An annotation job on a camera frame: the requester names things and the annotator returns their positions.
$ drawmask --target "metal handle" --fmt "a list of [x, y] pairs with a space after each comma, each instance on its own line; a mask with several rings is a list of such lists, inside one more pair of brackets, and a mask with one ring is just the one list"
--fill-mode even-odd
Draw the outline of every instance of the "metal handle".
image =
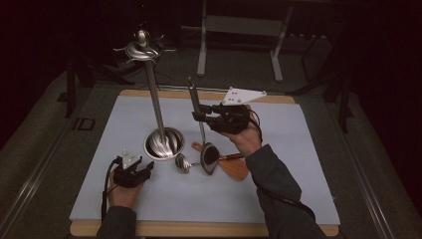
[[[192, 142], [192, 147], [194, 149], [196, 149], [197, 151], [202, 151], [202, 144], [194, 141]], [[233, 154], [229, 154], [229, 155], [220, 155], [218, 157], [219, 160], [231, 160], [231, 159], [238, 159], [238, 158], [242, 158], [244, 157], [242, 153], [238, 152], [238, 153], [233, 153]]]
[[[188, 78], [189, 81], [189, 93], [190, 93], [190, 99], [192, 100], [193, 110], [197, 114], [201, 114], [201, 110], [199, 109], [199, 97], [198, 97], [198, 91], [196, 90], [195, 84], [193, 84], [191, 78]], [[205, 144], [205, 129], [204, 129], [204, 123], [199, 123], [199, 128], [201, 129], [201, 136], [202, 136], [202, 143]]]
[[159, 132], [160, 141], [162, 143], [165, 143], [164, 124], [162, 122], [161, 108], [159, 106], [159, 99], [158, 99], [158, 92], [157, 92], [157, 85], [156, 85], [154, 70], [152, 68], [151, 61], [145, 62], [145, 69], [146, 69], [146, 74], [148, 78], [149, 91], [151, 93], [152, 104], [154, 106], [155, 118], [158, 124], [158, 132]]

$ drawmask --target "person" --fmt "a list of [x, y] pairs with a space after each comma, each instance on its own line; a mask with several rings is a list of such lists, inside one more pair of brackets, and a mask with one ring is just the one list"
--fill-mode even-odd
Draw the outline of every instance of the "person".
[[[272, 148], [268, 144], [262, 146], [260, 132], [252, 123], [249, 123], [248, 127], [240, 133], [220, 132], [220, 134], [228, 137], [245, 156], [246, 164], [256, 184], [259, 184], [263, 189], [265, 188], [266, 191], [271, 191], [272, 194], [282, 195], [296, 201], [301, 199], [301, 188], [286, 165], [274, 154]], [[257, 194], [265, 214], [269, 238], [326, 238], [314, 219], [301, 208], [282, 202], [260, 188], [257, 188]], [[134, 199], [132, 198], [133, 195], [124, 190], [110, 193], [108, 199], [111, 208], [108, 210], [105, 221], [99, 230], [98, 236], [100, 238], [134, 238], [135, 214], [129, 209], [130, 207], [123, 208], [124, 206], [133, 206], [131, 204], [133, 203], [131, 200]], [[119, 200], [130, 201], [130, 203], [126, 205], [124, 205], [125, 203], [115, 204], [118, 197], [121, 197]], [[116, 219], [121, 217], [126, 220], [129, 215], [130, 220], [132, 220], [130, 226], [122, 226], [120, 224], [123, 220]], [[133, 237], [119, 237], [128, 235], [133, 235]]]
[[109, 209], [102, 226], [97, 232], [98, 238], [135, 238], [136, 213], [133, 206], [143, 183], [134, 188], [125, 188], [115, 184], [114, 171], [109, 175]]

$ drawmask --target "utensil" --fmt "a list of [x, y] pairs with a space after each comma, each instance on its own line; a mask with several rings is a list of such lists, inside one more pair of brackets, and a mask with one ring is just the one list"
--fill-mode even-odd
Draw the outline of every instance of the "utensil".
[[[196, 114], [200, 115], [201, 110], [200, 110], [198, 91], [196, 90], [196, 86], [195, 84], [193, 84], [192, 79], [190, 77], [188, 78], [188, 81], [189, 81], [188, 90], [190, 94], [190, 99], [192, 101], [193, 110], [195, 111]], [[205, 129], [204, 129], [204, 123], [202, 121], [199, 123], [199, 128], [201, 130], [202, 144], [205, 145]]]
[[170, 148], [169, 139], [167, 136], [161, 138], [159, 130], [152, 133], [152, 141], [149, 143], [151, 149], [161, 157], [173, 156], [173, 151]]
[[174, 134], [173, 131], [170, 131], [170, 130], [165, 130], [164, 132], [165, 132], [165, 135], [169, 139], [171, 151], [173, 152], [173, 154], [176, 154], [177, 153], [177, 145], [178, 145], [176, 135]]
[[[197, 151], [202, 152], [202, 144], [199, 142], [192, 142], [192, 147]], [[246, 162], [241, 160], [242, 153], [234, 153], [230, 155], [219, 155], [218, 165], [231, 177], [243, 180], [248, 176], [249, 170]]]
[[188, 173], [189, 172], [189, 168], [191, 167], [191, 166], [195, 166], [195, 165], [198, 165], [200, 162], [194, 162], [194, 163], [190, 163], [187, 159], [186, 159], [186, 156], [185, 155], [183, 155], [183, 153], [179, 153], [179, 154], [177, 154], [177, 156], [176, 156], [176, 159], [174, 160], [174, 162], [176, 163], [176, 166], [178, 167], [178, 168], [180, 168], [180, 170], [183, 172], [183, 173]]
[[212, 175], [214, 172], [215, 167], [218, 163], [218, 157], [220, 156], [220, 152], [218, 151], [217, 147], [214, 146], [211, 142], [207, 142], [203, 145], [201, 150], [201, 165], [204, 168], [205, 172], [208, 175]]

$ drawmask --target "silver bowl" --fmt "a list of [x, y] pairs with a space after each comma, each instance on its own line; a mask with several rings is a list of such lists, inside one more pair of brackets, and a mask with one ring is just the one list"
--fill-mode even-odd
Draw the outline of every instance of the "silver bowl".
[[183, 150], [185, 141], [183, 134], [173, 127], [165, 127], [164, 134], [168, 140], [168, 146], [171, 148], [171, 155], [166, 153], [157, 152], [156, 148], [152, 148], [151, 145], [154, 145], [156, 136], [158, 134], [158, 129], [150, 132], [143, 142], [143, 150], [146, 155], [153, 160], [157, 161], [166, 161], [176, 158], [176, 156]]

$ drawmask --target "right hand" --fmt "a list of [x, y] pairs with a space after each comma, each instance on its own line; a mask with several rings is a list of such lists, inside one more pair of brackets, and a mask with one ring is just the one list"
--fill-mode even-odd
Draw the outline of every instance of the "right hand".
[[[256, 121], [252, 113], [250, 114], [250, 117], [251, 120]], [[232, 142], [234, 142], [236, 147], [245, 157], [251, 155], [256, 150], [262, 147], [260, 133], [251, 122], [249, 122], [247, 128], [237, 134], [227, 132], [219, 133], [224, 136], [227, 136]]]

